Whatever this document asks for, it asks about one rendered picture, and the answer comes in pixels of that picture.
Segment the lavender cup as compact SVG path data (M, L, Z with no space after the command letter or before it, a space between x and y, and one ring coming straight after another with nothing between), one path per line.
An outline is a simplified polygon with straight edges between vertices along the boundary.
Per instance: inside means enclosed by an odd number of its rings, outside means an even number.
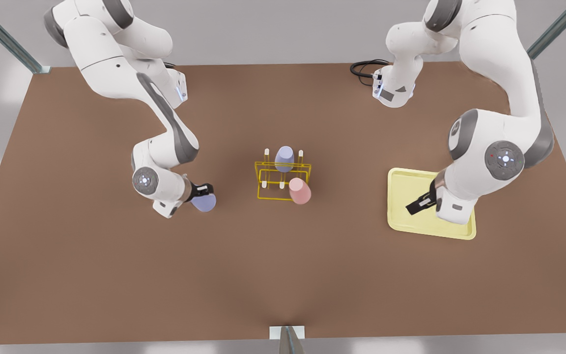
M193 197L190 202L194 207L198 209L198 211L209 212L216 206L217 199L214 194L208 194Z
M281 147L275 157L275 168L281 173L288 173L294 168L294 151L289 146Z

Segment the pink cup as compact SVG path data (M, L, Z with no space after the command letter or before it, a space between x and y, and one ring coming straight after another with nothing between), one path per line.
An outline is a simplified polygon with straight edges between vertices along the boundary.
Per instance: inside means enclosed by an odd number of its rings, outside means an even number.
M306 204L311 198L311 189L301 178L295 177L289 182L289 193L296 204Z

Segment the pale yellow tray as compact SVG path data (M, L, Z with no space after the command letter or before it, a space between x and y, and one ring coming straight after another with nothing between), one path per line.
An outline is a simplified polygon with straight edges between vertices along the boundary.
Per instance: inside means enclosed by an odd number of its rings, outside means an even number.
M471 240L476 237L474 211L465 225L438 219L435 206L410 215L406 206L426 193L437 172L392 168L387 175L387 222L402 232Z

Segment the silver frame post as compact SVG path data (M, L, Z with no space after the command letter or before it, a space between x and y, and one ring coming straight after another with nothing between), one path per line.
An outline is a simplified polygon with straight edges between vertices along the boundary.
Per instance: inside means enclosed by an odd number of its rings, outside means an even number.
M270 326L269 339L279 340L279 354L306 354L301 343L305 339L303 325Z
M0 24L0 44L22 63L32 74L49 74L51 67L41 65L11 34Z
M527 53L536 59L566 29L566 9L529 47Z

